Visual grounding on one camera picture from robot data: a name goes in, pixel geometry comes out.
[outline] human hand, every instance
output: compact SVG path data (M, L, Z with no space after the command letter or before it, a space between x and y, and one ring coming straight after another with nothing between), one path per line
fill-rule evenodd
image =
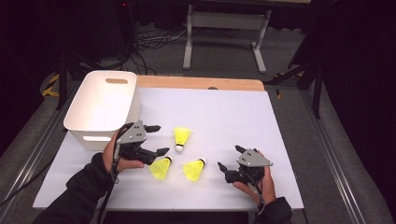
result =
M262 197L265 200L265 203L271 203L276 200L276 194L275 194L275 185L274 185L274 180L271 177L271 169L269 166L264 166L264 177L262 178L262 181L258 184L260 191L262 192ZM260 205L260 195L256 193L251 187L248 185L242 183L242 182L233 182L233 186L236 187L237 189L240 189L242 192L246 193L248 196L250 196L253 201L257 204Z
M105 164L107 173L111 172L111 163L113 162L113 151L114 151L114 143L116 141L117 133L116 131L113 134L111 140L107 143L105 150L103 151L103 162ZM120 158L119 163L117 165L117 172L121 173L126 169L134 169L134 168L143 168L145 164L142 161L127 161L124 158Z

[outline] shuttlecock cork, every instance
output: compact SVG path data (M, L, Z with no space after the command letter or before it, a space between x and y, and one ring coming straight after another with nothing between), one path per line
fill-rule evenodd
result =
M171 163L172 159L170 157L165 157L163 159L153 162L150 165L149 170L155 178L163 180L166 178L166 174L168 173L168 169Z
M192 182L197 182L201 176L201 172L204 169L206 160L204 158L198 161L191 161L183 165L184 175Z
M176 127L174 131L176 140L175 150L181 152L184 149L184 144L186 144L187 139L189 139L191 130L184 127Z

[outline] handle cutout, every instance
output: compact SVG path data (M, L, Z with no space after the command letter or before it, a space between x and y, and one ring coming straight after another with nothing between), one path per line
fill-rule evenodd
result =
M84 139L87 142L109 142L111 140L110 137L96 137L96 136L83 136L82 139Z
M106 78L106 82L112 84L128 84L128 80L120 78Z

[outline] person's left hand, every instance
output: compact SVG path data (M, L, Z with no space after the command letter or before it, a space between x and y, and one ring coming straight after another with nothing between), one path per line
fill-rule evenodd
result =
M111 172L111 163L113 162L113 151L114 151L114 143L116 141L117 133L120 130L116 131L113 134L111 140L107 143L105 150L103 151L103 162L105 164L107 173ZM143 168L145 164L142 161L127 161L124 158L120 158L119 164L117 165L117 171L121 173L125 169L134 169L134 168Z

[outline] person's arm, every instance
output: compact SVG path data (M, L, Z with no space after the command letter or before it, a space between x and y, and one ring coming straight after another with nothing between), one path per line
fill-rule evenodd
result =
M67 190L33 221L42 223L90 223L100 198L113 185L110 167L114 150L115 134L103 153L92 157L91 163L73 175L66 183ZM142 168L141 161L120 159L117 170Z
M275 194L274 180L271 177L271 169L269 166L264 167L265 175L262 178L259 188L262 191L262 197L265 200L265 207L261 214L256 214L256 223L260 224L289 224L292 215L290 205L284 197L277 198ZM254 190L241 183L234 182L233 186L242 190L249 195L253 201L259 205L260 195Z

